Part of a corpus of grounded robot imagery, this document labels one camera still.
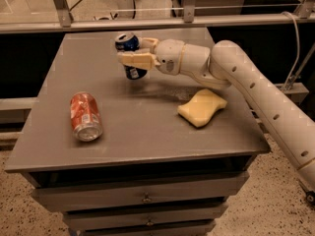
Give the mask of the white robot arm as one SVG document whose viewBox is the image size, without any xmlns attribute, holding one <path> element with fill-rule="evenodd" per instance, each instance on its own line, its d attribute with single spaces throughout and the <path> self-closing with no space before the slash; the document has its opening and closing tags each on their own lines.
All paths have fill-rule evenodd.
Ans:
<svg viewBox="0 0 315 236">
<path fill-rule="evenodd" d="M 118 61 L 141 70 L 185 75 L 211 89 L 235 86 L 280 146 L 301 181 L 315 190 L 315 123 L 272 84 L 232 41 L 213 47 L 122 33 L 115 38 Z"/>
</svg>

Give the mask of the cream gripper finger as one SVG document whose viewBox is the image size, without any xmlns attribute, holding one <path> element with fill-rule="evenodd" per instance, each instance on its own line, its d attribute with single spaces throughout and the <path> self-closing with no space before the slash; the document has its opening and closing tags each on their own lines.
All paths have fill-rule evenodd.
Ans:
<svg viewBox="0 0 315 236">
<path fill-rule="evenodd" d="M 124 66 L 135 67 L 147 71 L 160 66 L 157 57 L 151 52 L 118 52 L 117 59 Z"/>
<path fill-rule="evenodd" d="M 159 44 L 159 40 L 157 38 L 139 37 L 139 48 L 140 49 L 146 49 L 151 53 L 155 53 L 158 44 Z"/>
</svg>

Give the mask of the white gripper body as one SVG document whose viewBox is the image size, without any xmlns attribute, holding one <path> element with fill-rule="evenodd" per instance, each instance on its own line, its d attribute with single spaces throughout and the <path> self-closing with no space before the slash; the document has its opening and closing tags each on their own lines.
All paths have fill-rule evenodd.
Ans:
<svg viewBox="0 0 315 236">
<path fill-rule="evenodd" d="M 184 42 L 181 40 L 161 41 L 156 48 L 156 57 L 159 62 L 157 69 L 167 75 L 178 75 L 183 47 Z"/>
</svg>

